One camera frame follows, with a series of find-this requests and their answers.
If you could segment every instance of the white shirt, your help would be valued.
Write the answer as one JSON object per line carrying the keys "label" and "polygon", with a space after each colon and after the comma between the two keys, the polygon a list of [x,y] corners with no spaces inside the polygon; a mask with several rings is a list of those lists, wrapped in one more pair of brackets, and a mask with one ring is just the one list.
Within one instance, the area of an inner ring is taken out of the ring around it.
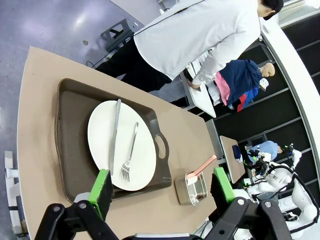
{"label": "white shirt", "polygon": [[260,36],[257,0],[200,1],[179,2],[134,35],[143,59],[171,80],[187,64],[214,48],[193,84],[210,81]]}

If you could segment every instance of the black pants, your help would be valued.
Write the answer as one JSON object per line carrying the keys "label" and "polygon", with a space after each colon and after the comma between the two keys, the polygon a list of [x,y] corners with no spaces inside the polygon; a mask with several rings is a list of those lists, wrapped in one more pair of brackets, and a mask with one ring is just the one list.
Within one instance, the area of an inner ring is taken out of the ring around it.
{"label": "black pants", "polygon": [[121,47],[110,60],[100,64],[96,70],[114,78],[125,74],[123,82],[145,92],[159,90],[165,84],[171,83],[169,77],[155,70],[141,57],[133,38]]}

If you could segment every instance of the white plate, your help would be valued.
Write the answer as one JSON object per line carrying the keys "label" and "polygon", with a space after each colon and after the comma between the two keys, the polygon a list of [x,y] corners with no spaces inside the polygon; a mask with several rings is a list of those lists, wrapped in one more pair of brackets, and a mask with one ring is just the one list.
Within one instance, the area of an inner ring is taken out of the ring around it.
{"label": "white plate", "polygon": [[[88,143],[93,160],[101,169],[109,169],[109,148],[114,132],[117,101],[105,101],[92,112],[88,124]],[[136,122],[139,123],[130,163],[130,182],[123,179],[121,166],[130,154]],[[121,103],[115,141],[112,183],[127,191],[143,189],[156,169],[156,149],[152,135],[139,114]]]}

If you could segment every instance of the brown tray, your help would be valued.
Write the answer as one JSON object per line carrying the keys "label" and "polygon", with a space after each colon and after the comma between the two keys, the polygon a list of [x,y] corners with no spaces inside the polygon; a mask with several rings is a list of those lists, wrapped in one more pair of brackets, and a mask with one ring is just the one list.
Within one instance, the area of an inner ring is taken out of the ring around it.
{"label": "brown tray", "polygon": [[[150,183],[138,191],[125,191],[113,186],[113,200],[128,198],[168,188],[172,184],[168,165],[169,145],[160,132],[155,111],[149,107],[116,96],[109,92],[65,78],[58,85],[57,113],[55,117],[55,146],[60,163],[63,192],[69,202],[80,193],[90,192],[98,175],[98,168],[91,156],[87,129],[93,110],[108,100],[121,101],[133,108],[149,128],[156,152],[156,167]],[[156,137],[165,147],[165,157],[159,157]]]}

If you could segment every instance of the white robot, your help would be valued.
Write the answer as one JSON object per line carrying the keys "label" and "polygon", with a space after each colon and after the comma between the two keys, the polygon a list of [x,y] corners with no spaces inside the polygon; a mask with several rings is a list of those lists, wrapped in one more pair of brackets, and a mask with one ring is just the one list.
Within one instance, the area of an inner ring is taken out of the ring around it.
{"label": "white robot", "polygon": [[302,236],[304,229],[317,222],[319,218],[319,207],[308,188],[294,172],[302,156],[301,152],[293,149],[293,144],[288,147],[288,150],[289,153],[293,155],[293,166],[291,168],[284,163],[278,164],[270,161],[271,155],[269,153],[255,151],[257,167],[254,168],[259,175],[254,177],[252,180],[253,183],[251,186],[248,186],[246,190],[235,190],[235,194],[237,197],[244,197],[247,194],[247,198],[249,199],[251,199],[252,195],[265,192],[274,192],[277,194],[280,191],[284,191],[286,186],[293,181],[294,188],[292,195],[286,198],[285,204],[298,207],[301,210],[301,214],[297,216],[292,213],[284,213],[284,217],[286,218],[286,224],[291,232],[292,238],[298,239]]}

